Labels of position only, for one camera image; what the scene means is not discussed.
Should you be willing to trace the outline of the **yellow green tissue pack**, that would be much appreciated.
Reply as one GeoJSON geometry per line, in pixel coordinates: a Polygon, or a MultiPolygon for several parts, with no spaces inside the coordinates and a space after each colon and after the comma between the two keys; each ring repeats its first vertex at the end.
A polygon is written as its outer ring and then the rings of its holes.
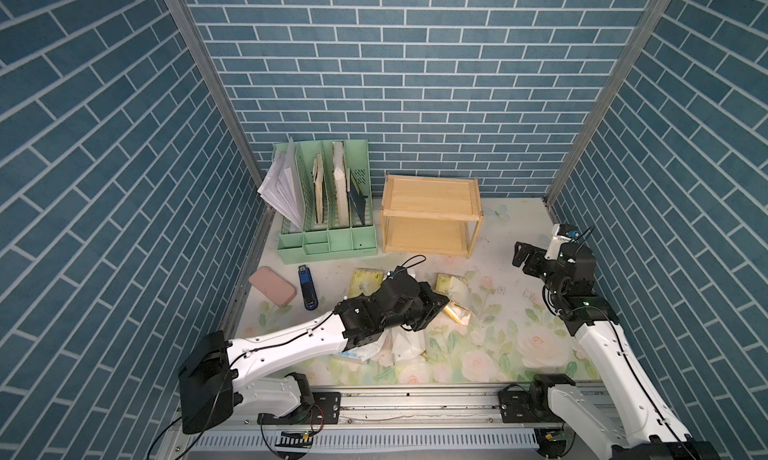
{"type": "Polygon", "coordinates": [[[355,269],[350,281],[347,297],[354,298],[359,295],[372,295],[381,286],[385,272],[376,269],[355,269]]]}

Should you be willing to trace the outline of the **blue cartoon tissue pack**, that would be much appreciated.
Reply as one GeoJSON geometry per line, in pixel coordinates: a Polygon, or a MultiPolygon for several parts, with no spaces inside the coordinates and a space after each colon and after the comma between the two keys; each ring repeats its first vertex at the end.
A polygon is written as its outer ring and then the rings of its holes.
{"type": "Polygon", "coordinates": [[[360,347],[355,347],[350,350],[339,352],[337,353],[337,356],[345,359],[345,360],[351,360],[356,362],[367,362],[368,360],[375,357],[377,354],[379,354],[385,347],[385,344],[388,340],[388,333],[383,333],[378,340],[369,343],[367,345],[363,345],[360,347]]]}

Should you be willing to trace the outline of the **orange white tissue pack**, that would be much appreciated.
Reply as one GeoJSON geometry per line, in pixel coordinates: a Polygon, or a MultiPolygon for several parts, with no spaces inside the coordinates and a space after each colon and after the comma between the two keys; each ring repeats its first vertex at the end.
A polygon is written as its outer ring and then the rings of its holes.
{"type": "Polygon", "coordinates": [[[472,318],[472,311],[470,309],[454,301],[449,301],[443,308],[443,312],[461,326],[468,326],[472,318]]]}

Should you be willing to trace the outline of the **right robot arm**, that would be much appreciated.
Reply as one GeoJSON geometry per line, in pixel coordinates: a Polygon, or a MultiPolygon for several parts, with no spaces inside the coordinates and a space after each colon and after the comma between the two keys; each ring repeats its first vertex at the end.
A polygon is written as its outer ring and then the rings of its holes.
{"type": "Polygon", "coordinates": [[[618,316],[594,291],[589,247],[554,237],[548,248],[518,242],[512,263],[543,282],[543,298],[597,369],[615,409],[611,421],[564,376],[539,376],[532,395],[600,459],[716,459],[672,412],[629,346],[618,316]]]}

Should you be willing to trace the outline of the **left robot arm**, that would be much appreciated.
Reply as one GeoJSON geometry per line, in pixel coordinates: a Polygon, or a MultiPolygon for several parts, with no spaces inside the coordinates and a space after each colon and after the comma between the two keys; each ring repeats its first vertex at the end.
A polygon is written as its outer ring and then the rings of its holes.
{"type": "Polygon", "coordinates": [[[202,433],[229,419],[241,404],[254,404],[277,418],[302,418],[313,403],[305,375],[276,379],[275,372],[368,345],[393,327],[423,330],[448,302],[428,283],[399,270],[373,294],[345,298],[328,313],[291,328],[236,339],[221,330],[209,333],[179,367],[182,430],[202,433]]]}

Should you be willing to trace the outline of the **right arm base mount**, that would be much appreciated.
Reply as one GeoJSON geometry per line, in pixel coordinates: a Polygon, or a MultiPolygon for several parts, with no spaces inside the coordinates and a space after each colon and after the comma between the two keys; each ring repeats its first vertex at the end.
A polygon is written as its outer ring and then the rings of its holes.
{"type": "Polygon", "coordinates": [[[536,374],[528,387],[512,382],[498,392],[503,423],[563,423],[549,408],[548,391],[556,385],[575,386],[565,374],[536,374]]]}

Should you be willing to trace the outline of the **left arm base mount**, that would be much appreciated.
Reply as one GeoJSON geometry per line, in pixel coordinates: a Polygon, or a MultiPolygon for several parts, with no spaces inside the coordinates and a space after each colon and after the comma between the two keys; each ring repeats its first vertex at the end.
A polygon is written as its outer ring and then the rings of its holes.
{"type": "Polygon", "coordinates": [[[305,374],[258,380],[252,397],[262,425],[338,423],[341,393],[313,391],[305,374]]]}

